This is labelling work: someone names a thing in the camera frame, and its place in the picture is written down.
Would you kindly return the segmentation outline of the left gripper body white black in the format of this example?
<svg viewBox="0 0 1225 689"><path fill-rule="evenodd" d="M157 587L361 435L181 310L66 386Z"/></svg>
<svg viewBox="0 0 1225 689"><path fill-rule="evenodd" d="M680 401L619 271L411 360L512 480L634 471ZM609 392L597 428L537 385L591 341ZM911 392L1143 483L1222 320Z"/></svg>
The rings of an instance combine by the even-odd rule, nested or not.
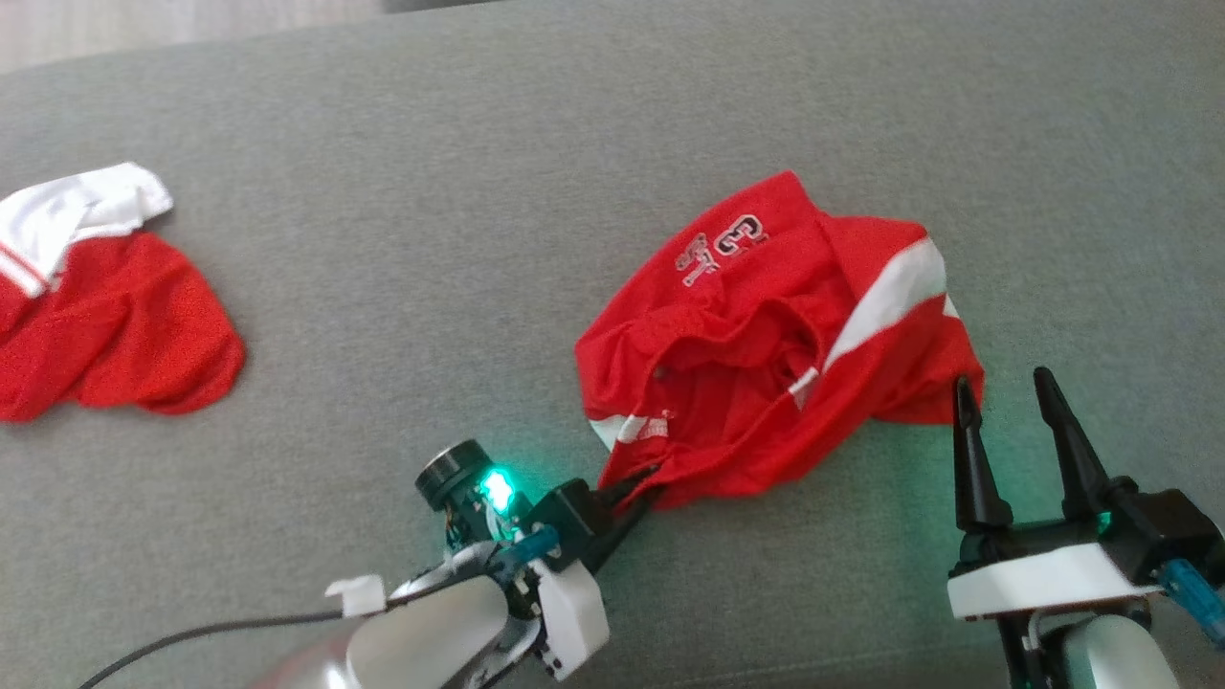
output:
<svg viewBox="0 0 1225 689"><path fill-rule="evenodd" d="M601 511L598 492L586 481L566 481L532 501L519 533L540 526L556 528L557 550L521 570L507 571L496 563L496 581L510 611L496 641L497 680L526 658L537 658L548 676L564 680L610 638L608 611L594 575L583 566L583 554L612 528L612 514ZM513 542L500 542L496 554Z"/></svg>

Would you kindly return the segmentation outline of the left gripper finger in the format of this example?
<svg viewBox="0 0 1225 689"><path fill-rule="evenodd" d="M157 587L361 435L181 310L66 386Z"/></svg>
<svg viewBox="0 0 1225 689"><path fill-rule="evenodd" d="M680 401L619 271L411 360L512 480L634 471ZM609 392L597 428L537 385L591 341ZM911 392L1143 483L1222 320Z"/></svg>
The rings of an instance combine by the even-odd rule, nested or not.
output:
<svg viewBox="0 0 1225 689"><path fill-rule="evenodd" d="M604 514L639 514L647 512L655 505L660 489L647 487L660 465L648 465L635 474L628 474L625 479L617 481L608 488L598 490L598 505Z"/></svg>
<svg viewBox="0 0 1225 689"><path fill-rule="evenodd" d="M583 566L590 574L598 574L612 554L624 544L624 541L644 519L647 512L655 506L664 487L652 487L642 497L626 499L624 510L616 519L612 519L612 528L598 537L590 548L583 554Z"/></svg>

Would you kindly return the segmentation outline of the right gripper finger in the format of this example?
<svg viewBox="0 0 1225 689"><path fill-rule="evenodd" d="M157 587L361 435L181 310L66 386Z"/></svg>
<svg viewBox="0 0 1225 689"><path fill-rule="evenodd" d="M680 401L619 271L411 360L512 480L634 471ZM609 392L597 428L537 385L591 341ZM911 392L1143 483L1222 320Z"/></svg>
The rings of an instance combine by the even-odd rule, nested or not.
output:
<svg viewBox="0 0 1225 689"><path fill-rule="evenodd" d="M1065 490L1065 519L1095 520L1100 514L1111 511L1121 497L1133 497L1138 492L1136 481L1128 476L1111 477L1102 468L1098 451L1058 387L1054 371L1047 367L1036 367L1033 378L1038 408L1050 432L1054 432L1060 481Z"/></svg>
<svg viewBox="0 0 1225 689"><path fill-rule="evenodd" d="M956 526L967 535L1008 528L1013 523L1013 511L993 481L981 425L974 389L962 376L954 387L954 492Z"/></svg>

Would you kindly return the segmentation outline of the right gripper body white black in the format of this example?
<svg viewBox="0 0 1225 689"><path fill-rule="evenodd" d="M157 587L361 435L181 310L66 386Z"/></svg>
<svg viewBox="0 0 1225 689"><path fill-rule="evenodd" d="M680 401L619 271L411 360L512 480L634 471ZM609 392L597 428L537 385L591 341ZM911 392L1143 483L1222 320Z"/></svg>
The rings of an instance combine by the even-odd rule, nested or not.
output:
<svg viewBox="0 0 1225 689"><path fill-rule="evenodd" d="M1178 489L1120 490L1089 521L1028 523L982 539L982 559L947 584L952 614L990 618L1072 611L1161 591L1158 574L1186 560L1212 588L1225 586L1225 532Z"/></svg>

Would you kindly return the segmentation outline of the red Bulls 23 jersey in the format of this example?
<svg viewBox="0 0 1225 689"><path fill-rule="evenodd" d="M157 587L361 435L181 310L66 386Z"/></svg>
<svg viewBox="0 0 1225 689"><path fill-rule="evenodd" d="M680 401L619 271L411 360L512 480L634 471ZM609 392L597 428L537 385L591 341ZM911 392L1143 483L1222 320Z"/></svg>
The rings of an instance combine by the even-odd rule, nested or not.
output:
<svg viewBox="0 0 1225 689"><path fill-rule="evenodd" d="M829 215L795 170L673 235L575 353L600 488L659 508L797 481L867 421L949 425L986 383L929 230Z"/></svg>

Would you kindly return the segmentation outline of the red white garment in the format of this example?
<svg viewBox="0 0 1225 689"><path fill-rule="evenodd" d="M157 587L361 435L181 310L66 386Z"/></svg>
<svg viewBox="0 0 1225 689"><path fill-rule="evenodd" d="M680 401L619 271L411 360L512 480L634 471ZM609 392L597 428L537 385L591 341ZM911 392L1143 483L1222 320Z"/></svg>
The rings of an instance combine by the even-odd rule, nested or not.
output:
<svg viewBox="0 0 1225 689"><path fill-rule="evenodd" d="M123 162L0 199L0 422L61 403L187 414L246 347L196 266L147 227L174 201Z"/></svg>

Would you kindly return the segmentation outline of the blue left gripper connector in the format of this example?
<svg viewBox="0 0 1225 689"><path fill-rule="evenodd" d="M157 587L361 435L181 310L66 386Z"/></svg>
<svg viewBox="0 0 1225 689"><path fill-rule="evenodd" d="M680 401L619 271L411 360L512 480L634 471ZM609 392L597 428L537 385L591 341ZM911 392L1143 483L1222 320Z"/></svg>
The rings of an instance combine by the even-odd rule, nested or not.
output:
<svg viewBox="0 0 1225 689"><path fill-rule="evenodd" d="M503 546L495 561L507 571L529 566L533 560L548 557L560 548L560 537L552 526L540 526L529 535L519 533L521 538L511 546Z"/></svg>

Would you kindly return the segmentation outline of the blue gripper connector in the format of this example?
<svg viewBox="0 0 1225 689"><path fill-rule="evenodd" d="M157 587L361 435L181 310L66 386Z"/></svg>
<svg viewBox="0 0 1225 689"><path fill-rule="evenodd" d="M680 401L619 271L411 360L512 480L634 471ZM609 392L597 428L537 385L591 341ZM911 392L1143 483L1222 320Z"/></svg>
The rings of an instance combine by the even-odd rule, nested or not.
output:
<svg viewBox="0 0 1225 689"><path fill-rule="evenodd" d="M533 560L548 557L560 548L560 537L552 526L540 526L529 535L519 533L521 538L511 546L503 546L495 561L507 571L529 566Z"/></svg>
<svg viewBox="0 0 1225 689"><path fill-rule="evenodd" d="M1186 559L1172 559L1158 570L1161 588L1199 626L1214 649L1225 653L1225 601Z"/></svg>

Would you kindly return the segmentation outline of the blue right gripper connector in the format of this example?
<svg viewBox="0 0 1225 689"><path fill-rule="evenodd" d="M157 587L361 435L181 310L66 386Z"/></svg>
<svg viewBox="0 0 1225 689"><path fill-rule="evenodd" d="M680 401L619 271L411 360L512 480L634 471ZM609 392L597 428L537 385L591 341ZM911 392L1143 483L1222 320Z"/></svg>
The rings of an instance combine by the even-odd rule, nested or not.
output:
<svg viewBox="0 0 1225 689"><path fill-rule="evenodd" d="M1161 588L1199 626L1214 649L1225 653L1225 601L1186 559L1172 559L1158 570Z"/></svg>

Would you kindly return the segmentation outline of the grey sofa seat cushion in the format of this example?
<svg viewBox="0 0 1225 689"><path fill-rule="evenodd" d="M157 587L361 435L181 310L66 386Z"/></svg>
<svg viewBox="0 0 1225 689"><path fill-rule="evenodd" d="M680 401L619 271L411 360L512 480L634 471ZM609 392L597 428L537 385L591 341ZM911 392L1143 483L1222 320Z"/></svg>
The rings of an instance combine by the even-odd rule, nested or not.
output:
<svg viewBox="0 0 1225 689"><path fill-rule="evenodd" d="M0 191L123 161L247 362L190 416L0 425L0 689L403 584L468 436L595 479L576 340L788 169L927 227L1016 519L1060 512L1049 367L1107 472L1225 526L1225 0L514 0L0 76Z"/></svg>

